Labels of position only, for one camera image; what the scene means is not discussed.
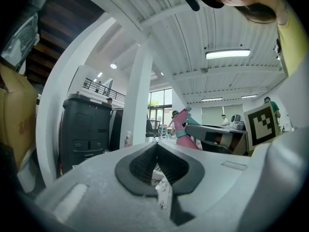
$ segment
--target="hair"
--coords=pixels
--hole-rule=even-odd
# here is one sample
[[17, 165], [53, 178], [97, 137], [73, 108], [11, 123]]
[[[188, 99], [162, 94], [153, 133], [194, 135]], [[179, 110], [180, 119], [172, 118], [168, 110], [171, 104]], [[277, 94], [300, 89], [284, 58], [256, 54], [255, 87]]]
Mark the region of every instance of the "hair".
[[267, 24], [276, 20], [276, 13], [266, 5], [254, 3], [248, 6], [235, 6], [235, 8], [254, 23]]

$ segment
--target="ceiling light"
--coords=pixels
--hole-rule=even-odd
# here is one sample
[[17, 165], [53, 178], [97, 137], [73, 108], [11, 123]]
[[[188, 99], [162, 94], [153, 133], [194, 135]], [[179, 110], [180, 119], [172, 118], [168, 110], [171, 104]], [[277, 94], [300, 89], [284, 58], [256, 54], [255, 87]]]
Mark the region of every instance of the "ceiling light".
[[249, 54], [250, 54], [249, 49], [234, 49], [234, 50], [213, 51], [205, 53], [206, 59], [247, 57]]
[[202, 99], [202, 102], [210, 102], [210, 101], [220, 101], [223, 98], [210, 98], [210, 99]]
[[252, 98], [252, 97], [255, 97], [257, 95], [245, 95], [245, 96], [242, 96], [241, 98], [244, 99], [244, 98]]

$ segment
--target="ceiling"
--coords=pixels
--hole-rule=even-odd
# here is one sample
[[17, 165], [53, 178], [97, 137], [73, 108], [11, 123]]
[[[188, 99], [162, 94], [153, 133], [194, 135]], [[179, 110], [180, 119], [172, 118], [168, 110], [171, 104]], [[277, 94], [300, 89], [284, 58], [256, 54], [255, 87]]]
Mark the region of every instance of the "ceiling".
[[[216, 97], [228, 104], [239, 103], [241, 96], [257, 94], [258, 98], [285, 78], [274, 51], [275, 23], [254, 24], [233, 7], [216, 10], [201, 2], [199, 12], [193, 12], [184, 0], [100, 2], [104, 10], [112, 2], [116, 9], [106, 6], [106, 11], [121, 21], [100, 40], [97, 52], [129, 75], [141, 36], [151, 35], [157, 52], [151, 88], [170, 83], [187, 103]], [[208, 51], [238, 48], [251, 53], [248, 57], [205, 58]], [[220, 101], [211, 103], [220, 105]]]
[[45, 85], [69, 44], [104, 11], [90, 0], [47, 0], [39, 11], [40, 41], [26, 59], [26, 76]]

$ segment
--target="white panel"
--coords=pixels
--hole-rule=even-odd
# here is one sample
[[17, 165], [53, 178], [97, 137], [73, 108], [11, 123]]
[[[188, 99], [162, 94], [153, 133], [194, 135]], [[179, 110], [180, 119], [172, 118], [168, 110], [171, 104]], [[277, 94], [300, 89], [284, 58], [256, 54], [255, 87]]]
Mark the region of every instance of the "white panel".
[[224, 114], [226, 115], [228, 121], [231, 121], [231, 117], [234, 114], [243, 115], [243, 107], [242, 105], [225, 106]]
[[222, 114], [223, 110], [221, 106], [202, 107], [202, 124], [220, 126], [223, 122]]

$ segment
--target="cardboard box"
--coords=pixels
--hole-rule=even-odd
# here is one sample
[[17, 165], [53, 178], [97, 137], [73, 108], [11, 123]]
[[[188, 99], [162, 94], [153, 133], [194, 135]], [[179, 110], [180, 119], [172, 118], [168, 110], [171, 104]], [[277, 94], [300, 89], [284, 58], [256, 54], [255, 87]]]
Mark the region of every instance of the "cardboard box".
[[35, 140], [36, 99], [26, 77], [0, 63], [0, 142], [13, 149], [18, 170]]

